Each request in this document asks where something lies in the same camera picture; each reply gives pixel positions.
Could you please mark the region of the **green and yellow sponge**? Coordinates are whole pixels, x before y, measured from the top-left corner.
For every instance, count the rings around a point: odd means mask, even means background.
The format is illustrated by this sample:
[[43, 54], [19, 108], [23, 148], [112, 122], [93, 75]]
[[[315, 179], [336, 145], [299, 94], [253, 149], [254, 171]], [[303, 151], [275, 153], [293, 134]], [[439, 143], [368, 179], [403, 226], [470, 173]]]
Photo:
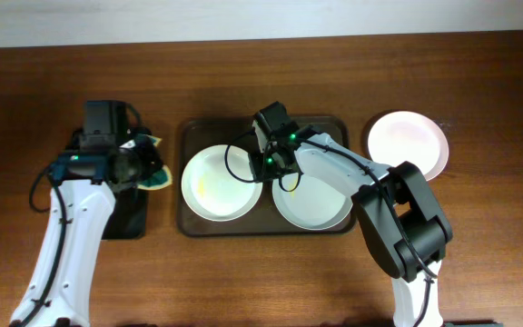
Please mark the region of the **green and yellow sponge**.
[[133, 141], [133, 150], [142, 164], [137, 187], [145, 191], [156, 191], [171, 185], [173, 181], [171, 171], [163, 162], [157, 149], [161, 139], [148, 134], [137, 134]]

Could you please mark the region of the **cream white plate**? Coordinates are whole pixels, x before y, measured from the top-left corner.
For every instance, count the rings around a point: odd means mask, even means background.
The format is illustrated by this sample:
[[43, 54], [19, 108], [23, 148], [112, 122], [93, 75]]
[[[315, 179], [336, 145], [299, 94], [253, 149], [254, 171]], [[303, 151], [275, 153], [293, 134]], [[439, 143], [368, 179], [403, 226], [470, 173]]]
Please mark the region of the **cream white plate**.
[[250, 160], [243, 149], [227, 144], [207, 147], [185, 165], [181, 180], [183, 199], [189, 208], [211, 222], [229, 222], [249, 212], [262, 195], [262, 183], [244, 183], [234, 178], [252, 180]]

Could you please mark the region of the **pink plate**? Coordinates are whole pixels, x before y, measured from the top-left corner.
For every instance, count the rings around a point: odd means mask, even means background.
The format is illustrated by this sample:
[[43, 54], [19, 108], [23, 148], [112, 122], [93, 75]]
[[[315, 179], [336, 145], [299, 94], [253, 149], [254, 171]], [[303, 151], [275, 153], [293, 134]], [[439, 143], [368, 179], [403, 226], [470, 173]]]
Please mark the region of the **pink plate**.
[[449, 161], [449, 142], [439, 125], [409, 111], [384, 114], [368, 131], [367, 152], [372, 161], [398, 166], [415, 164], [427, 181], [439, 176]]

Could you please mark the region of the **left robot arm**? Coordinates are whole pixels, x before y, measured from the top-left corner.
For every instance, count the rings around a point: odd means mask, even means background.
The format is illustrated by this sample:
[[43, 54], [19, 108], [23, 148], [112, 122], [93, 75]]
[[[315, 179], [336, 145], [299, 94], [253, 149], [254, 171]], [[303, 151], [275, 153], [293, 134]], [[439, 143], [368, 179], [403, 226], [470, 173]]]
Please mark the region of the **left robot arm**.
[[51, 185], [44, 240], [12, 326], [87, 326], [101, 241], [144, 233], [149, 192], [162, 172], [156, 139], [129, 103], [88, 101], [84, 125], [39, 179]]

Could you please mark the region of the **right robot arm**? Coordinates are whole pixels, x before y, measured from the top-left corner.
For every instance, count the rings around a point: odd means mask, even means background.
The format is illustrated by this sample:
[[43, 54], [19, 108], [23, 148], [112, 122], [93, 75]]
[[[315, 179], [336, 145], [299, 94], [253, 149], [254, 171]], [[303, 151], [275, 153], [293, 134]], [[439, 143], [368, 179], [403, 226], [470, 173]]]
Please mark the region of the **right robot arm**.
[[351, 198], [370, 255], [390, 278], [397, 326], [442, 326], [438, 274], [452, 228], [413, 163], [375, 163], [274, 102], [253, 117], [259, 148], [249, 155], [256, 183], [287, 174], [316, 178]]

